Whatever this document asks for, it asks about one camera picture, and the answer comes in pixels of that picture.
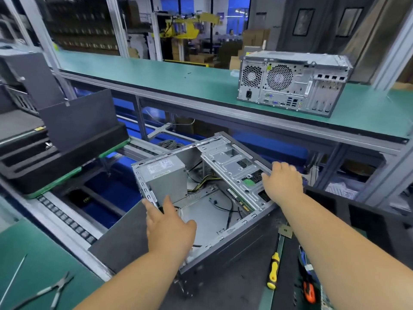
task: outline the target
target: yellow screwdriver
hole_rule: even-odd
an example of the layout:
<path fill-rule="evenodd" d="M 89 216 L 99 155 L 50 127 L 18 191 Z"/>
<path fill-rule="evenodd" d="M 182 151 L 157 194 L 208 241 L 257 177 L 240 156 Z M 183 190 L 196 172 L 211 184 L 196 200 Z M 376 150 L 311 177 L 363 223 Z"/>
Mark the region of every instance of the yellow screwdriver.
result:
<path fill-rule="evenodd" d="M 280 268 L 280 260 L 282 247 L 284 246 L 284 240 L 285 236 L 280 234 L 278 237 L 277 251 L 271 257 L 270 274 L 268 275 L 267 287 L 272 290 L 276 289 L 277 286 L 278 269 Z"/>

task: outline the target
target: forearm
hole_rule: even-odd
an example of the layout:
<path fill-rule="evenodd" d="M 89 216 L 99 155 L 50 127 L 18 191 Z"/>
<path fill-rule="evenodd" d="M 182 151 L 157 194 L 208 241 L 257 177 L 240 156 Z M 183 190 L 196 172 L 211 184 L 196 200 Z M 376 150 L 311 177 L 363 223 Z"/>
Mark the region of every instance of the forearm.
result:
<path fill-rule="evenodd" d="M 280 206 L 338 310 L 411 307 L 413 271 L 304 194 Z"/>
<path fill-rule="evenodd" d="M 180 261 L 158 253 L 135 260 L 80 303 L 76 310 L 156 310 L 175 277 Z"/>

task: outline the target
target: person's left hand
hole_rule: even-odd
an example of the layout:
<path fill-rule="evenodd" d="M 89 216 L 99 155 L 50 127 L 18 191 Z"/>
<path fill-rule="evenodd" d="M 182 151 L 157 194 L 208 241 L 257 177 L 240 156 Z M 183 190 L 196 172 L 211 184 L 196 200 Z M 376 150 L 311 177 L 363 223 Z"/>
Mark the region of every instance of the person's left hand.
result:
<path fill-rule="evenodd" d="M 159 253 L 181 264 L 194 244 L 197 224 L 194 220 L 183 222 L 169 196 L 163 201 L 164 214 L 147 199 L 142 202 L 147 211 L 149 253 Z"/>

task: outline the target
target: blue floor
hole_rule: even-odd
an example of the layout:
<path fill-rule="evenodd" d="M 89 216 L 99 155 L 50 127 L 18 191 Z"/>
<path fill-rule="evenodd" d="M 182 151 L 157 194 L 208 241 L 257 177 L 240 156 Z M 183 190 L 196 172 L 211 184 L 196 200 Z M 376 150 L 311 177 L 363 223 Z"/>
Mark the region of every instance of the blue floor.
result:
<path fill-rule="evenodd" d="M 78 90 L 77 93 L 80 96 L 89 94 L 90 92 Z M 134 119 L 132 113 L 133 105 L 131 102 L 114 98 L 114 104 L 117 114 Z M 160 122 L 165 119 L 164 112 L 158 109 L 145 108 L 144 113 L 150 113 L 149 118 L 152 116 L 155 120 Z M 141 138 L 139 126 L 137 124 L 123 119 L 119 119 L 119 121 L 125 123 L 129 135 L 136 138 Z M 148 123 L 154 126 L 160 126 L 160 124 L 155 122 L 152 118 Z M 148 127 L 146 128 L 147 133 L 151 133 L 152 131 L 153 129 Z M 197 140 L 203 139 L 202 136 L 198 135 L 187 136 Z M 242 131 L 233 131 L 232 136 L 267 161 L 285 161 L 295 165 L 298 171 L 302 172 L 303 170 L 303 166 L 308 155 L 308 151 L 305 148 Z M 184 145 L 189 144 L 186 140 L 178 139 L 168 134 L 158 135 L 151 141 L 151 143 L 157 144 L 163 140 L 170 139 L 176 140 Z M 85 183 L 85 185 L 106 200 L 112 202 L 114 205 L 127 212 L 141 199 L 141 195 L 137 188 L 135 177 L 131 169 L 131 164 L 134 162 L 134 160 L 129 159 L 128 157 L 122 157 L 112 166 L 110 176 L 106 173 L 101 173 L 89 180 Z M 83 210 L 106 228 L 110 228 L 119 220 L 119 217 L 116 214 L 107 210 L 96 201 L 92 201 L 87 204 Z"/>

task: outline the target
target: yellow screwdriver handle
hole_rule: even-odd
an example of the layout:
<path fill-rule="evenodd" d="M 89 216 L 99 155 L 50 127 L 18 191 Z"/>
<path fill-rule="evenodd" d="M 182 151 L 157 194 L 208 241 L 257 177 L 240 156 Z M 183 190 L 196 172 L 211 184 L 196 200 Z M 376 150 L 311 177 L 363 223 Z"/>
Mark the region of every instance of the yellow screwdriver handle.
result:
<path fill-rule="evenodd" d="M 271 270 L 270 270 L 270 274 L 268 276 L 268 282 L 267 282 L 267 286 L 269 289 L 272 289 L 272 290 L 276 289 L 277 274 L 278 274 L 279 266 L 280 266 L 280 256 L 276 252 L 271 257 Z"/>

